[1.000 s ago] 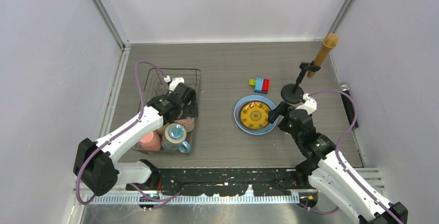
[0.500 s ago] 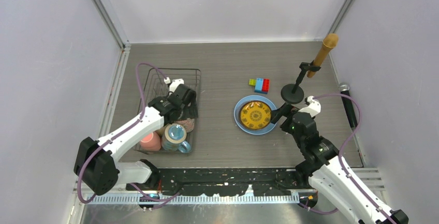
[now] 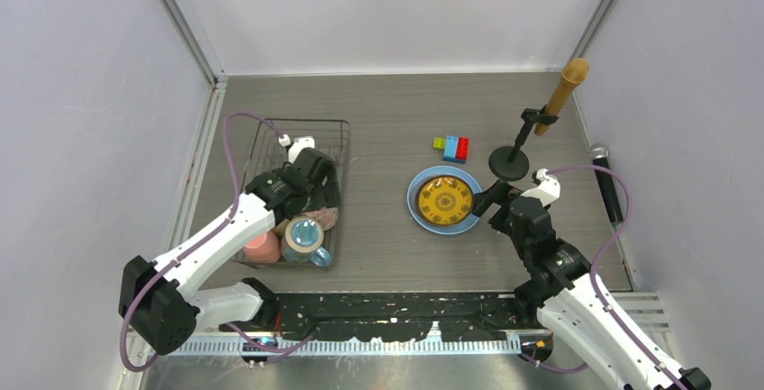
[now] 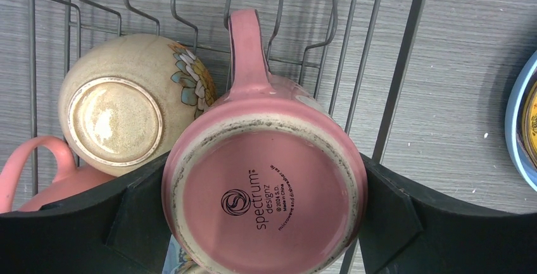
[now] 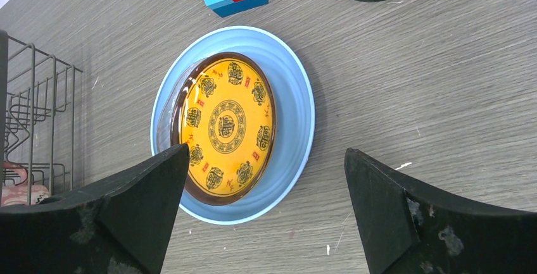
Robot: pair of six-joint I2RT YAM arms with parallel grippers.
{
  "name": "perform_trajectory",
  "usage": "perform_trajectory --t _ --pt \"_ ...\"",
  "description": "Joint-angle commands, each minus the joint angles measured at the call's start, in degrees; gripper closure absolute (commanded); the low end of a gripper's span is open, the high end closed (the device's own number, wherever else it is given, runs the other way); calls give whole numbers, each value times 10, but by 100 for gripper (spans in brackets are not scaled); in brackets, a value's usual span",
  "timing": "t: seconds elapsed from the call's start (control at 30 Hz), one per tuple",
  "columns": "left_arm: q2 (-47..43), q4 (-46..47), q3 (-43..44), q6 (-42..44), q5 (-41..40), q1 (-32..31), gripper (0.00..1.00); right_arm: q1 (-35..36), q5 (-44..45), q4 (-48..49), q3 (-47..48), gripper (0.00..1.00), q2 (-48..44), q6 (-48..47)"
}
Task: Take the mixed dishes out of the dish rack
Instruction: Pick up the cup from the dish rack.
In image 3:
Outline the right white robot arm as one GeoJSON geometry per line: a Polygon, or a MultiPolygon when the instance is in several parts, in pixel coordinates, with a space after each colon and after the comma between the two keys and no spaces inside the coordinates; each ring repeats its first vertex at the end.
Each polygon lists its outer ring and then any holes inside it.
{"type": "Polygon", "coordinates": [[[514,315],[568,344],[613,389],[709,389],[698,367],[683,367],[658,346],[615,301],[581,252],[552,226],[559,198],[555,174],[540,169],[524,192],[498,180],[475,195],[472,213],[498,205],[489,225],[509,237],[530,275],[514,291],[514,315]]]}

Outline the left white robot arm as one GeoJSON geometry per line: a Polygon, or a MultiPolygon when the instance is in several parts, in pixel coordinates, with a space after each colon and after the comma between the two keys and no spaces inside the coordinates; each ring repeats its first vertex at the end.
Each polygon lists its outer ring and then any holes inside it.
{"type": "Polygon", "coordinates": [[[286,162],[256,175],[231,207],[172,250],[123,269],[119,314],[160,356],[180,348],[197,330],[246,322],[256,331],[276,320],[275,294],[254,277],[224,288],[202,284],[244,246],[284,220],[337,207],[335,161],[295,141],[286,162]]]}

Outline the pink ghost pattern mug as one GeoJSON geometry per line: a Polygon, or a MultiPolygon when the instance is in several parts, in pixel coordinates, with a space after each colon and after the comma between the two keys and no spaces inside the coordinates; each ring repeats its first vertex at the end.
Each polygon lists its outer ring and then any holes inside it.
{"type": "Polygon", "coordinates": [[[324,207],[302,213],[302,216],[316,221],[324,231],[329,231],[336,226],[339,221],[340,210],[338,207],[324,207]]]}

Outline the light blue plate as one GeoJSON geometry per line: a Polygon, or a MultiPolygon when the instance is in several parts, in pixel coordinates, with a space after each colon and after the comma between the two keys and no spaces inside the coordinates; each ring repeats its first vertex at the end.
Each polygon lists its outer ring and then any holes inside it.
{"type": "Polygon", "coordinates": [[[472,229],[479,217],[472,213],[482,186],[468,172],[453,166],[434,166],[417,174],[405,202],[413,219],[425,230],[446,236],[472,229]]]}

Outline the yellow patterned plate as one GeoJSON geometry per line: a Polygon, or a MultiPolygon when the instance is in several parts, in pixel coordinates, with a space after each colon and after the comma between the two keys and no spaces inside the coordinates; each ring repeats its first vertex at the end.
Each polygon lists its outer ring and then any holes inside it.
{"type": "Polygon", "coordinates": [[[466,220],[472,211],[473,190],[461,178],[428,178],[414,195],[414,209],[427,224],[449,227],[466,220]]]}

